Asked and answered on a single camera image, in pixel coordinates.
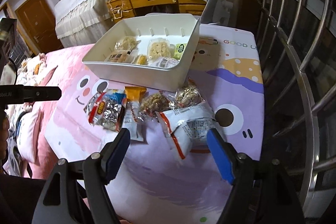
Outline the orange and white snack packet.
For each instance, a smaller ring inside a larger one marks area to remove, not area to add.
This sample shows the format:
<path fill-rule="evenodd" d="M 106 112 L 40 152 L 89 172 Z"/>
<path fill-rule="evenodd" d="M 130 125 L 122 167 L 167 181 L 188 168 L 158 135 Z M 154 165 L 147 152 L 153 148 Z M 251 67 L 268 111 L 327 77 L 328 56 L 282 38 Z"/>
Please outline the orange and white snack packet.
<path fill-rule="evenodd" d="M 141 86 L 126 86 L 126 108 L 123 117 L 122 128 L 130 132 L 130 139 L 143 142 L 142 118 L 139 114 L 141 100 L 146 93 L 146 88 Z"/>

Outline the blue and white snack packet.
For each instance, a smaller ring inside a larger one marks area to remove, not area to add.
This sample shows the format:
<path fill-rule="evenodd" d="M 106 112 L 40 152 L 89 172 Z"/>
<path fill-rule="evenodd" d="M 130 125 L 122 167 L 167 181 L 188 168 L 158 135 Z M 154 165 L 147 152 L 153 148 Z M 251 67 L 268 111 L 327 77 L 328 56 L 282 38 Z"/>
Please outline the blue and white snack packet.
<path fill-rule="evenodd" d="M 126 101 L 126 93 L 121 89 L 109 89 L 104 94 L 106 100 L 110 100 L 113 103 L 124 105 Z"/>

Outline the red yellow label snack packet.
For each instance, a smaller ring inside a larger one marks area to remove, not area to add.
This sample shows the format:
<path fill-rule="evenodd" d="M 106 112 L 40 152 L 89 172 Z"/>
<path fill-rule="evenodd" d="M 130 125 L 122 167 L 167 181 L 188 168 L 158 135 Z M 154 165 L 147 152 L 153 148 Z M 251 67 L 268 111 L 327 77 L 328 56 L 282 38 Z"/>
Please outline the red yellow label snack packet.
<path fill-rule="evenodd" d="M 108 92 L 97 92 L 84 107 L 88 122 L 91 125 L 102 125 L 108 100 Z"/>

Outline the clear white printed packet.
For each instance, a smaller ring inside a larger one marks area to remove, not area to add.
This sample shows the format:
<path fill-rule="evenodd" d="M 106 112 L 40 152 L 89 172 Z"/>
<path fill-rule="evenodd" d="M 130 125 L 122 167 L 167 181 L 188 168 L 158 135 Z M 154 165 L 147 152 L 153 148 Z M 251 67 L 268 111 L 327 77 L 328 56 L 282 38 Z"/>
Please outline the clear white printed packet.
<path fill-rule="evenodd" d="M 170 69 L 179 64 L 179 60 L 172 57 L 159 57 L 149 64 L 150 67 Z"/>

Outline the white plastic organizer bin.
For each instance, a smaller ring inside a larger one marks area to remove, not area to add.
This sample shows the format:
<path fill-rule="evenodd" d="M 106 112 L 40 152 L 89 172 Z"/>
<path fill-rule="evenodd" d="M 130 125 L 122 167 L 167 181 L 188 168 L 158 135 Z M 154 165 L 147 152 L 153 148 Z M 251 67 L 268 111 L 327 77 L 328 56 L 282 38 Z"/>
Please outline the white plastic organizer bin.
<path fill-rule="evenodd" d="M 94 44 L 82 62 L 101 79 L 173 92 L 185 82 L 198 44 L 199 29 L 200 21 L 191 14 L 157 14 L 124 19 Z M 135 36 L 139 40 L 137 47 L 128 51 L 129 59 L 125 63 L 105 62 L 112 52 L 123 51 L 115 50 L 114 46 L 125 36 Z M 170 69 L 149 66 L 154 60 L 147 56 L 147 47 L 156 38 L 170 42 L 172 58 L 176 44 L 187 44 L 178 65 Z"/>

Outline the beige cracker packet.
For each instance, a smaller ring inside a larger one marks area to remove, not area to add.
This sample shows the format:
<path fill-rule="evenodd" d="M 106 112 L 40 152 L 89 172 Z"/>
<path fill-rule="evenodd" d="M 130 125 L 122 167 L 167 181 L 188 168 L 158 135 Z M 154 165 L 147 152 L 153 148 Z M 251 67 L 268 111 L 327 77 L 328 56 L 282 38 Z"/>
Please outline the beige cracker packet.
<path fill-rule="evenodd" d="M 147 47 L 147 56 L 151 60 L 159 57 L 170 57 L 170 42 L 164 38 L 152 39 Z"/>

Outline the yellow puffed snack packet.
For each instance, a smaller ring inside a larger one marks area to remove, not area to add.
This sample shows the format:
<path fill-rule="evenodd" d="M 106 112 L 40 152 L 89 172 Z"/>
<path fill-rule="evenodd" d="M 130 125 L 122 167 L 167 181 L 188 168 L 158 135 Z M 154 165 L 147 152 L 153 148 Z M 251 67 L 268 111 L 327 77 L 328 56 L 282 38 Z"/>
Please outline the yellow puffed snack packet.
<path fill-rule="evenodd" d="M 139 43 L 135 36 L 125 36 L 118 40 L 114 46 L 115 50 L 132 51 Z"/>

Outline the metal window security bars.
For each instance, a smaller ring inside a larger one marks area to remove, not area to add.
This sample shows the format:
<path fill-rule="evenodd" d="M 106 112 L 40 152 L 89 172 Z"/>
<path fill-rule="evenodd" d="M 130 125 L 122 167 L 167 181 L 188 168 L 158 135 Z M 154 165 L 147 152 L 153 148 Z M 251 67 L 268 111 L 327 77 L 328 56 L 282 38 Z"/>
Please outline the metal window security bars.
<path fill-rule="evenodd" d="M 258 0 L 262 157 L 287 170 L 304 216 L 335 199 L 335 0 Z"/>

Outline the white red-striped snack bag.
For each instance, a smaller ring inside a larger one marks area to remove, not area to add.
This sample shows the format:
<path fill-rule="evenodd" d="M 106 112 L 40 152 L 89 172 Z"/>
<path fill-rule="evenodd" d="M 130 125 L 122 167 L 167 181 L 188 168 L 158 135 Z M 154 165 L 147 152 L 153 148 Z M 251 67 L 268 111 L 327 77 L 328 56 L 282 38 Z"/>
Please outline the white red-striped snack bag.
<path fill-rule="evenodd" d="M 207 133 L 216 129 L 225 137 L 224 129 L 215 119 L 207 102 L 157 113 L 158 121 L 170 149 L 178 160 L 184 160 L 191 150 L 207 148 Z"/>

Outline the clear mixed grain packet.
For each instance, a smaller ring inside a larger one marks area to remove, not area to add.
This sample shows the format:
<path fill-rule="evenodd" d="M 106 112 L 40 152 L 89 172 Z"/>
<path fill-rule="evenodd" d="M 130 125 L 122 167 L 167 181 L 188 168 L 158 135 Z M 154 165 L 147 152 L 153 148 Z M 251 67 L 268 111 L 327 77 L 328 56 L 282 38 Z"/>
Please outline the clear mixed grain packet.
<path fill-rule="evenodd" d="M 192 79 L 188 79 L 183 87 L 176 91 L 174 96 L 174 102 L 177 108 L 195 106 L 204 101 L 198 86 Z"/>

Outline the cartoon printed table cover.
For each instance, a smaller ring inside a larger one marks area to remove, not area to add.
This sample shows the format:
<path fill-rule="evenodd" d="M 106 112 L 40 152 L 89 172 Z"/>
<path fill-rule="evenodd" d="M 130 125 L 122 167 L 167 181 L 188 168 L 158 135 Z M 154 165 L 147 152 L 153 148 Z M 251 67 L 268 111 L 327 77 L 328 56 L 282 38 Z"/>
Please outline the cartoon printed table cover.
<path fill-rule="evenodd" d="M 259 159 L 264 86 L 251 32 L 203 24 L 188 79 L 213 110 L 215 125 L 238 152 Z M 98 79 L 78 63 L 56 104 L 45 137 L 59 158 L 76 161 L 100 151 L 116 133 L 92 125 L 84 107 L 101 88 L 123 84 Z M 140 121 L 144 140 L 133 141 L 117 177 L 107 186 L 116 213 L 133 223 L 216 223 L 231 186 L 207 147 L 187 136 L 174 113 Z"/>

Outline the brown wooden door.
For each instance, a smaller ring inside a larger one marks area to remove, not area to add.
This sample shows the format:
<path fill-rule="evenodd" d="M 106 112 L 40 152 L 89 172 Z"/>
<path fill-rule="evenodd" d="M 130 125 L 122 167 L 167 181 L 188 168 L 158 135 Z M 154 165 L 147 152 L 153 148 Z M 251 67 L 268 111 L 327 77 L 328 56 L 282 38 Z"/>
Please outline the brown wooden door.
<path fill-rule="evenodd" d="M 49 53 L 63 48 L 55 32 L 54 14 L 46 0 L 26 0 L 15 13 L 40 52 Z"/>

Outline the clear nut cluster packet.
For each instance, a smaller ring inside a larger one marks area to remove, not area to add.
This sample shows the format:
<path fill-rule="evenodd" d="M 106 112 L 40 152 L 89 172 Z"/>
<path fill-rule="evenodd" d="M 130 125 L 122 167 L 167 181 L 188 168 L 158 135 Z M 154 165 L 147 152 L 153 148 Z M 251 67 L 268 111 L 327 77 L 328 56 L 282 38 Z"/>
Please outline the clear nut cluster packet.
<path fill-rule="evenodd" d="M 139 118 L 142 121 L 157 119 L 157 113 L 170 109 L 169 99 L 162 93 L 156 92 L 143 98 L 139 107 Z"/>

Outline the green wrapped candy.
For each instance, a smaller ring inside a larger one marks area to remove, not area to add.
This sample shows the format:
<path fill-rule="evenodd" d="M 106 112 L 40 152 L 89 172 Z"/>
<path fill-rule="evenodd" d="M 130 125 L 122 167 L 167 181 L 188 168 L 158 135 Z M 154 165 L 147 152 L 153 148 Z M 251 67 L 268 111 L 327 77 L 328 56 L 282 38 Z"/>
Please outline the green wrapped candy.
<path fill-rule="evenodd" d="M 186 43 L 176 44 L 173 58 L 175 58 L 176 60 L 180 60 L 186 49 L 186 46 L 187 46 Z"/>

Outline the pink quilted blanket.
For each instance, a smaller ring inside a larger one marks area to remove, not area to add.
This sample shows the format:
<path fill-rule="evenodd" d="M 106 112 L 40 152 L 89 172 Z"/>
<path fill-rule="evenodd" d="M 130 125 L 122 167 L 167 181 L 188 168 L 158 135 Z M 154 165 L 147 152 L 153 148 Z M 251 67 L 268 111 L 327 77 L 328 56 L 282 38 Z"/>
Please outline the pink quilted blanket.
<path fill-rule="evenodd" d="M 75 86 L 79 72 L 87 70 L 82 59 L 92 47 L 92 44 L 75 46 L 27 58 L 19 66 L 18 84 L 57 86 L 65 93 Z M 6 111 L 10 132 L 19 124 L 19 133 L 23 135 L 23 143 L 18 145 L 21 177 L 46 179 L 57 161 L 45 138 L 56 104 L 56 101 L 23 103 L 10 105 Z"/>

